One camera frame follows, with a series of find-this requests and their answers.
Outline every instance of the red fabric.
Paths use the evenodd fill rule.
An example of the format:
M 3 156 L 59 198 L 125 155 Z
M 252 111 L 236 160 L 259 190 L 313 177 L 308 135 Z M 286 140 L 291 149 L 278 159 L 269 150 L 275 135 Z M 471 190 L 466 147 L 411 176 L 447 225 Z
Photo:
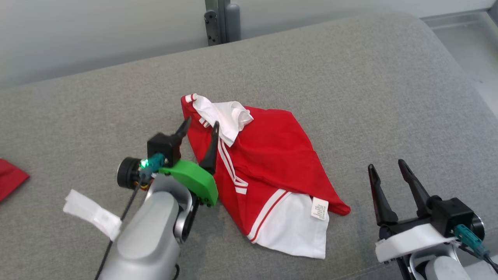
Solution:
M 184 117 L 192 117 L 188 139 L 200 161 L 211 141 L 211 127 L 181 100 Z M 227 147 L 236 175 L 246 181 L 247 193 L 240 194 L 221 160 L 219 150 L 214 179 L 219 198 L 243 234 L 247 235 L 268 199 L 278 190 L 305 193 L 329 202 L 329 211 L 347 215 L 351 209 L 337 195 L 318 155 L 295 117 L 289 111 L 263 110 L 245 106 L 254 120 Z
M 29 176 L 21 169 L 0 158 L 0 201 L 19 187 Z

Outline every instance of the white cable tie wrap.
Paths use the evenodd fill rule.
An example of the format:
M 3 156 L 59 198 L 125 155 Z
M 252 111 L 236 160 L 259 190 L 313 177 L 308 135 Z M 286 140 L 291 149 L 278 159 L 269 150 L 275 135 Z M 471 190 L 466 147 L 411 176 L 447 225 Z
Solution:
M 112 241 L 119 235 L 123 223 L 118 216 L 73 189 L 66 197 L 62 211 L 92 223 Z

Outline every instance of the green bracket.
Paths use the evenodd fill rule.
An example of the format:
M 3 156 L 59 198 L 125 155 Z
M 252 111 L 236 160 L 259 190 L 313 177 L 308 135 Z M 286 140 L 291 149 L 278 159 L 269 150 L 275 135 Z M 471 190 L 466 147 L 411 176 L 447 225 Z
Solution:
M 173 167 L 161 167 L 161 174 L 171 175 L 195 193 L 206 205 L 216 205 L 218 189 L 213 176 L 194 162 L 179 160 Z

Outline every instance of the gray table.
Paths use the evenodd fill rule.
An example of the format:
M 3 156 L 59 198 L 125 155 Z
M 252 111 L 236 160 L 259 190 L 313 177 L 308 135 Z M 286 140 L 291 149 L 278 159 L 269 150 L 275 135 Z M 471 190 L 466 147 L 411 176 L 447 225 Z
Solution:
M 1 91 L 0 156 L 31 179 L 0 203 L 0 279 L 92 279 L 107 240 L 64 214 L 64 197 L 73 188 L 121 213 L 117 165 L 174 131 L 191 93 L 292 111 L 352 211 L 331 214 L 327 257 L 312 260 L 253 245 L 222 205 L 203 207 L 180 279 L 399 278 L 375 258 L 367 174 L 374 163 L 393 209 L 413 217 L 398 158 L 431 194 L 478 212 L 498 252 L 498 121 L 423 22 L 379 14 Z M 188 141 L 182 153 L 194 158 Z

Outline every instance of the white wall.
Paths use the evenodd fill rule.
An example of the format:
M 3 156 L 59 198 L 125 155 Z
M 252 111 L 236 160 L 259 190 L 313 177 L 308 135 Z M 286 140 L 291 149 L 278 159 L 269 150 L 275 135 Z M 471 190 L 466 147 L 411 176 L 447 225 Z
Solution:
M 242 38 L 369 11 L 424 17 L 494 1 L 232 0 Z M 0 0 L 0 88 L 205 47 L 205 11 L 204 0 Z
M 0 88 L 207 46 L 204 0 L 0 0 Z

